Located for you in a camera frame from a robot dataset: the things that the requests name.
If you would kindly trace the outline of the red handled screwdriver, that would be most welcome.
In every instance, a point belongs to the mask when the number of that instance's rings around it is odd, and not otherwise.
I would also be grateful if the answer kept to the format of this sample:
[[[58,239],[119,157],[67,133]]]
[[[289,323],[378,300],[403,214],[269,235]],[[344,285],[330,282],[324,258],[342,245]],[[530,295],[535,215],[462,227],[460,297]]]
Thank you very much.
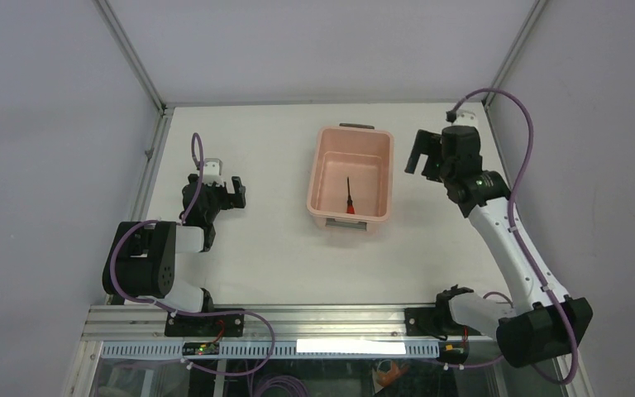
[[[347,196],[346,196],[346,213],[347,214],[355,214],[355,208],[353,205],[353,200],[351,197],[351,182],[350,178],[346,178],[346,186],[347,186]]]

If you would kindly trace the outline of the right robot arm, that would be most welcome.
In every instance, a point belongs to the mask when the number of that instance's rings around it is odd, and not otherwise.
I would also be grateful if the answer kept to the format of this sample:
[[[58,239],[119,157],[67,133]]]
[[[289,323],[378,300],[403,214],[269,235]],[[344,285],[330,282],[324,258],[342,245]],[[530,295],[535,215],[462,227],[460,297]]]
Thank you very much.
[[[508,286],[511,302],[496,304],[457,285],[439,293],[434,314],[415,323],[443,338],[472,328],[494,339],[513,367],[569,355],[578,347],[593,317],[585,298],[573,298],[552,275],[518,218],[504,177],[485,170],[480,134],[452,125],[441,132],[419,130],[405,168],[414,173],[421,156],[423,176],[443,184],[447,197],[480,234]]]

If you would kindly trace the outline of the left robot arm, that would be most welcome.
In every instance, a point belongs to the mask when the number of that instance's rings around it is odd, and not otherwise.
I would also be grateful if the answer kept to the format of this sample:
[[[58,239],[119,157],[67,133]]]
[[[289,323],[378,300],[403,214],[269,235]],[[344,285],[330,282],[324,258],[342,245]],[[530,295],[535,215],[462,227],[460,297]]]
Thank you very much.
[[[194,335],[209,334],[216,324],[212,296],[177,276],[175,260],[178,254],[210,251],[217,215],[246,206],[246,186],[238,176],[231,182],[230,192],[221,176],[205,180],[191,174],[182,189],[178,221],[121,222],[103,270],[105,291],[181,313]]]

